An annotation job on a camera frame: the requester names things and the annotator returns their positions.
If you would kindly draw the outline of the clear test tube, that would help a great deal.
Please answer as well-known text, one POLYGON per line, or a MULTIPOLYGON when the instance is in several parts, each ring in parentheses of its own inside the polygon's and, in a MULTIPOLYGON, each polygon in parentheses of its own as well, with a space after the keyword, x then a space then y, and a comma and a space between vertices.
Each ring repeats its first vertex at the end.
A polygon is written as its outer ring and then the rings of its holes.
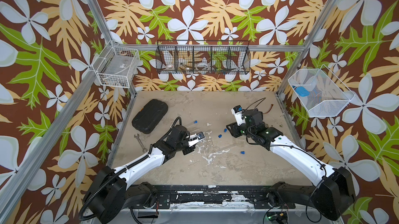
POLYGON ((192 122, 190 122, 190 123, 186 123, 184 126, 185 126, 186 128, 188 128, 188 127, 191 127, 191 126, 197 124, 197 123, 193 123, 193 122, 194 122, 194 121, 192 121, 192 122))

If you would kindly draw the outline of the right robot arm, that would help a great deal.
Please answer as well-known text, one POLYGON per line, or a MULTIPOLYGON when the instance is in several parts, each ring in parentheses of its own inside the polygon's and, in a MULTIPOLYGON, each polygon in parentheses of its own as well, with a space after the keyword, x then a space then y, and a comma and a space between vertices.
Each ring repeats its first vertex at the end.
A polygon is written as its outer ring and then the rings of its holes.
POLYGON ((328 165, 294 144, 280 130, 264 123, 258 109, 245 110, 240 105, 231 110, 235 122, 226 129, 234 137, 252 139, 252 145, 266 148, 299 170, 311 186, 278 182, 269 188, 268 203, 280 207, 288 203, 312 207, 321 216, 336 221, 355 201, 350 172, 344 167, 328 165))

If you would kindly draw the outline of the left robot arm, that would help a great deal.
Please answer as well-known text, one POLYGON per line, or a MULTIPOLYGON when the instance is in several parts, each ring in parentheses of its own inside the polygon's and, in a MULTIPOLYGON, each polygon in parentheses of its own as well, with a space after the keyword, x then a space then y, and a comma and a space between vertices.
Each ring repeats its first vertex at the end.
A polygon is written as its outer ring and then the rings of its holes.
POLYGON ((134 187, 133 183, 165 164, 177 152, 181 151, 184 155, 193 152, 196 144, 202 139, 202 134, 191 135, 182 125, 172 126, 139 158, 115 169, 106 166, 97 174, 86 193, 79 220, 83 222, 97 218, 102 224, 107 224, 121 210, 134 206, 134 198, 151 198, 155 192, 149 184, 143 183, 134 187))

